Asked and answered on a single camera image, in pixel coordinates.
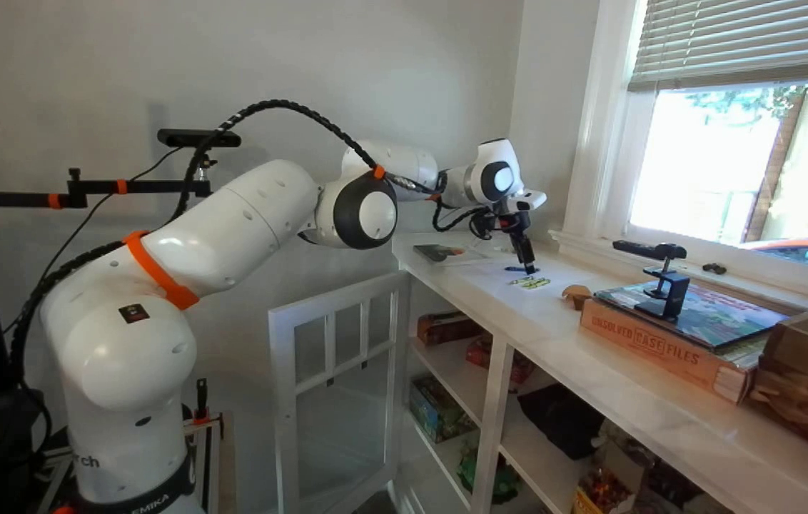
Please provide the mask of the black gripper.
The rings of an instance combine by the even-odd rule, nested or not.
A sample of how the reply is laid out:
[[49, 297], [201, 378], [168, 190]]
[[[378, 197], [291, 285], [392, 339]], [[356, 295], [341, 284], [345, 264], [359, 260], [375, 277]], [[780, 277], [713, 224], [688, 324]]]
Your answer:
[[509, 212], [505, 205], [483, 205], [473, 208], [468, 217], [468, 231], [479, 241], [489, 241], [493, 231], [505, 231], [513, 248], [516, 264], [533, 265], [533, 245], [529, 235], [522, 235], [532, 227], [532, 217], [526, 208]]

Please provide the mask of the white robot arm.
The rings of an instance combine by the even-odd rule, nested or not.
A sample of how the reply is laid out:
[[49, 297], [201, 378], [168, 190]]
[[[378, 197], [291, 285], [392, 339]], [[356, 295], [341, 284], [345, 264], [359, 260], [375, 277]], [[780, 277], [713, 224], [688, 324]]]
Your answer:
[[62, 277], [41, 324], [62, 378], [71, 514], [201, 514], [179, 404], [198, 362], [185, 311], [295, 237], [356, 252], [386, 245], [406, 197], [473, 214], [483, 235], [511, 237], [522, 272], [533, 270], [526, 228], [546, 194], [522, 180], [513, 147], [498, 138], [462, 165], [362, 141], [331, 182], [268, 161]]

